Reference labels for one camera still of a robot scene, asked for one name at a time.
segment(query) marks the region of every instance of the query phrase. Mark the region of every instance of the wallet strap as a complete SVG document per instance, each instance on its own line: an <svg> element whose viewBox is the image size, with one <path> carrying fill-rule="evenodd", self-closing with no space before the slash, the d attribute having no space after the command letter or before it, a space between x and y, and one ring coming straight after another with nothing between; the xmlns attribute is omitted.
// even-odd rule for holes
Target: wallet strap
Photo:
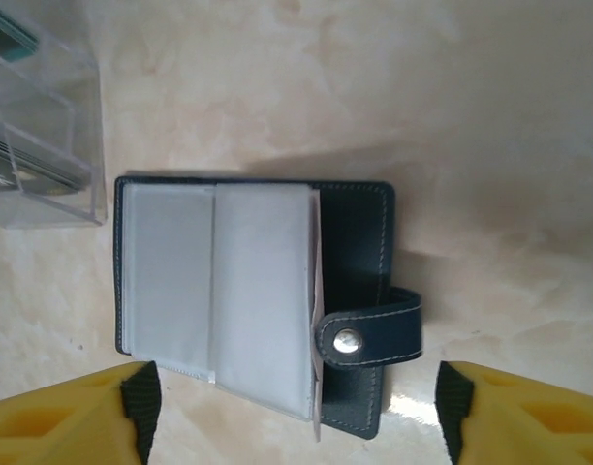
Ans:
<svg viewBox="0 0 593 465"><path fill-rule="evenodd" d="M316 330L326 364L340 370L390 365L421 355L421 297L391 288L390 303L326 315Z"/></svg>

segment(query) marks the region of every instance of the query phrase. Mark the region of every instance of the card holder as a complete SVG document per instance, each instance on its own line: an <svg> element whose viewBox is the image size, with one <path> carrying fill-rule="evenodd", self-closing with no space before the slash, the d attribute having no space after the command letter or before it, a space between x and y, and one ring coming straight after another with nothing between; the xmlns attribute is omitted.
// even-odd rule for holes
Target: card holder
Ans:
<svg viewBox="0 0 593 465"><path fill-rule="evenodd" d="M118 352L131 354L129 323L123 323L123 301L128 292L123 287L123 273L126 266L126 253L123 241L127 239L125 204L128 189L135 186L178 189L182 186L196 186L201 192L224 185L274 184L285 186L306 186L320 193L320 220L322 234L322 268L324 283L324 318L313 331L312 350L324 361L322 423L360 436L373 438L379 427L383 389L383 366L408 361L421 354L421 300L417 294L407 290L390 287L391 253L393 250L394 192L383 182L354 181L301 181L269 179L208 179L194 177L164 176L123 176L116 180L115 218L114 218L114 279L116 289L116 332L115 345ZM176 201L175 212L187 212L194 206L191 201ZM144 234L152 223L152 208L139 212L134 230ZM187 219L199 218L200 212L190 212ZM161 236L155 231L152 237ZM206 256L187 256L183 254L181 263L174 263L174 269L184 267L192 272L187 264L210 260ZM201 282L205 276L190 276L185 280ZM190 298L192 303L201 298L195 289L183 290L190 295L166 295L154 303L156 307L166 308L170 299ZM187 316L171 315L172 320L186 322ZM154 339L154 342L141 343L141 347L151 348L153 354L161 354L165 347L164 337L156 334L143 335L140 324L137 331L139 340ZM203 351L196 347L211 347L211 343L201 339L193 341L198 335L199 325L182 325L183 333L179 339L191 340L185 346L187 357L204 357ZM283 333L290 332L286 325ZM277 365L290 363L279 358ZM210 370L205 374L210 379Z"/></svg>

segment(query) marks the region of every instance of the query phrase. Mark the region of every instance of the snap button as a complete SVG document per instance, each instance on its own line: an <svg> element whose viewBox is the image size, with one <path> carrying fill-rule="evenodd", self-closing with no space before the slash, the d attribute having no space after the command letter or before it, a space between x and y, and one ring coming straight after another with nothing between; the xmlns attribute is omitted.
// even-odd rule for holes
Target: snap button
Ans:
<svg viewBox="0 0 593 465"><path fill-rule="evenodd" d="M363 338L353 329L342 329L333 339L333 348L340 354L354 354L362 346Z"/></svg>

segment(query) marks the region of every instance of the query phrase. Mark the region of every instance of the clear acrylic box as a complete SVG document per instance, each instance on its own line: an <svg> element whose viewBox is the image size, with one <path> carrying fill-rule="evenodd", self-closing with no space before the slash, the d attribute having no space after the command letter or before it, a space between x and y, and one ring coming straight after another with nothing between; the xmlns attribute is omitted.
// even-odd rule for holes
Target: clear acrylic box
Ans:
<svg viewBox="0 0 593 465"><path fill-rule="evenodd" d="M0 0L0 226L106 221L98 67L70 0Z"/></svg>

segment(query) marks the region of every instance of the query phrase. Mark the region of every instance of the beige marble countertop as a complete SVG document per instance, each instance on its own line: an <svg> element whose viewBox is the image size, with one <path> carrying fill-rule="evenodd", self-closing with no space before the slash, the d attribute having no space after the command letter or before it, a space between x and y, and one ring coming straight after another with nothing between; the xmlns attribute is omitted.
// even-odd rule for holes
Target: beige marble countertop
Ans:
<svg viewBox="0 0 593 465"><path fill-rule="evenodd" d="M593 394L593 0L87 2L127 170L386 179L425 354L364 442L162 371L151 464L446 464L441 359ZM0 398L123 363L111 224L0 230Z"/></svg>

